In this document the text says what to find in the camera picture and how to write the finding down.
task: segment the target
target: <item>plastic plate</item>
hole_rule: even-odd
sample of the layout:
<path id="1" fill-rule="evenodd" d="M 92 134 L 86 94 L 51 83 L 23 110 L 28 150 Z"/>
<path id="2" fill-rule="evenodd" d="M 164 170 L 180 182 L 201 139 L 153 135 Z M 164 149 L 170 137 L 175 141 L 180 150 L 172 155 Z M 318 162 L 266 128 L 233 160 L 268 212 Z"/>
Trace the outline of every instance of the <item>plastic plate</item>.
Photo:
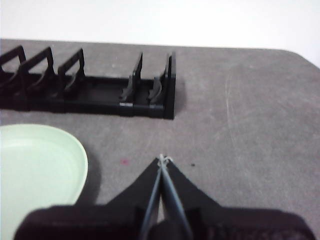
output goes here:
<path id="1" fill-rule="evenodd" d="M 1 240 L 12 240 L 32 210 L 74 204 L 88 159 L 71 134 L 46 125 L 0 126 Z"/>

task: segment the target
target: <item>table surface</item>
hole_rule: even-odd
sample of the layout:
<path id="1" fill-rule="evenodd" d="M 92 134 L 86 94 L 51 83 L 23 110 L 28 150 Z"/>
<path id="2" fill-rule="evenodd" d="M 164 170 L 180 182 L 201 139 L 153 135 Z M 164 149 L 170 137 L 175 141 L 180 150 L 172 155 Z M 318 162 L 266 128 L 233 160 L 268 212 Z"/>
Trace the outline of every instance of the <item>table surface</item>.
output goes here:
<path id="1" fill-rule="evenodd" d="M 163 153 L 221 205 L 297 213 L 320 239 L 320 70 L 301 56 L 270 49 L 0 43 L 1 53 L 23 45 L 27 59 L 50 46 L 56 72 L 83 48 L 87 75 L 113 77 L 128 77 L 142 51 L 141 76 L 153 78 L 164 70 L 167 53 L 176 52 L 174 120 L 1 110 L 1 125 L 45 124 L 80 140 L 89 161 L 80 203 L 107 203 Z"/>

